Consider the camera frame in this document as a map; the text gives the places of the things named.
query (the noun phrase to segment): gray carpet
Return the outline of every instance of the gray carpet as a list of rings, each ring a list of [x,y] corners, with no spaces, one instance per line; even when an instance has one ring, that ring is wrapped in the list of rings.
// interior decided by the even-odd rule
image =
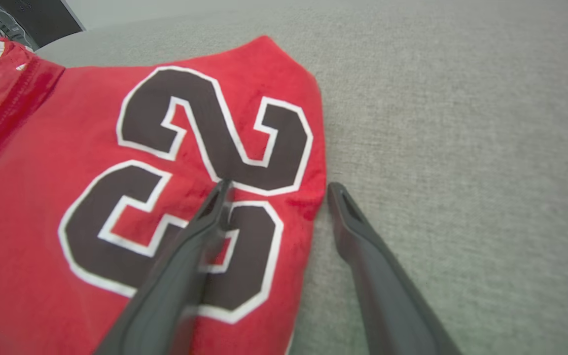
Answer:
[[[392,0],[198,14],[38,51],[154,65],[271,36],[318,79],[345,184],[465,354],[568,355],[568,1]],[[324,207],[291,353],[367,351]]]

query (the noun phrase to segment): printed number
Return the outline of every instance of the printed number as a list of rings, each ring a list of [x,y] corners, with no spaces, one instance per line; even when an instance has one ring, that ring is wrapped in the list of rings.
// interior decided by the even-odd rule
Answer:
[[[313,142],[302,108],[262,98],[254,129],[270,135],[264,157],[249,159],[216,79],[181,67],[159,67],[126,96],[118,143],[175,160],[184,128],[171,123],[182,106],[214,182],[264,196],[297,191]],[[148,245],[112,229],[127,206],[150,212],[172,175],[137,160],[97,176],[67,209],[59,239],[74,274],[89,284],[133,296],[163,249],[187,225],[165,214]],[[199,313],[235,323],[268,298],[284,223],[266,201],[234,202],[223,265],[212,265]]]
[[[218,81],[196,70],[159,67],[127,95],[118,144],[174,160],[185,129],[171,123],[182,106],[212,181],[221,177],[262,196],[297,191],[313,145],[302,108],[263,97],[254,129],[269,135],[260,160],[247,156]]]

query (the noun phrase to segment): jersey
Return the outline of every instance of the jersey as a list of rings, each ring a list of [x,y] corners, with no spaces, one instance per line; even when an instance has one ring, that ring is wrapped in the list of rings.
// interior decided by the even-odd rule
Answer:
[[[265,36],[129,68],[0,41],[0,353],[92,352],[223,178],[192,353],[284,354],[325,193],[313,75]]]

